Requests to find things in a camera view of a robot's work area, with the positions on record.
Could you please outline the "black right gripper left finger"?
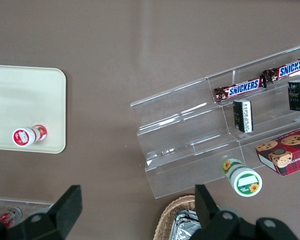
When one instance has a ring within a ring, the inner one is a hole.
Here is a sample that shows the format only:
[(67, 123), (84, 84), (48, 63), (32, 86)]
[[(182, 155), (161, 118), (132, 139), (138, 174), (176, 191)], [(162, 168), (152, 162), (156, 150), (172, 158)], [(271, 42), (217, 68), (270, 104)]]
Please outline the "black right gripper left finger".
[(83, 210), (82, 189), (72, 185), (47, 212), (38, 212), (14, 230), (17, 240), (64, 240)]

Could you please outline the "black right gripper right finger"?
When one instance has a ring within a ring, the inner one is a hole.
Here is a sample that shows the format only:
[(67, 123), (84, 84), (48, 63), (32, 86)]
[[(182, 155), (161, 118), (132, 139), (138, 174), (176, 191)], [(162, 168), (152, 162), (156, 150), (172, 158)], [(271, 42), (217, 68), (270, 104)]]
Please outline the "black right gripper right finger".
[(190, 238), (193, 240), (296, 240), (298, 237), (282, 221), (262, 217), (255, 224), (229, 210), (220, 210), (205, 185), (195, 186), (195, 210), (201, 229)]

